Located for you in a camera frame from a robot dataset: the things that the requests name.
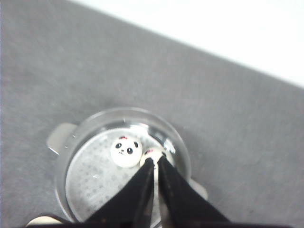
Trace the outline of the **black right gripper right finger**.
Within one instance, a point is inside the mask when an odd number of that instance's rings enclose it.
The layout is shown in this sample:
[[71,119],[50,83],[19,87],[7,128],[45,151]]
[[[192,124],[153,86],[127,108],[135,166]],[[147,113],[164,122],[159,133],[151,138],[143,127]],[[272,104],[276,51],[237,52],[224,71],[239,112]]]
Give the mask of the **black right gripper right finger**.
[[201,197],[165,157],[158,161],[159,193],[175,228],[228,228],[230,221]]

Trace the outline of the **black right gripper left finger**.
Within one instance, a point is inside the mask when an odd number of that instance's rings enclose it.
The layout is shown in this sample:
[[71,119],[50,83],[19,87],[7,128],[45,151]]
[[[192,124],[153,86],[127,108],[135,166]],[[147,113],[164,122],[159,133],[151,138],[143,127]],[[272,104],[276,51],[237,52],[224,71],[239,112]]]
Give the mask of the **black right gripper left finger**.
[[149,228],[154,197],[154,163],[148,158],[114,197],[90,216],[85,228]]

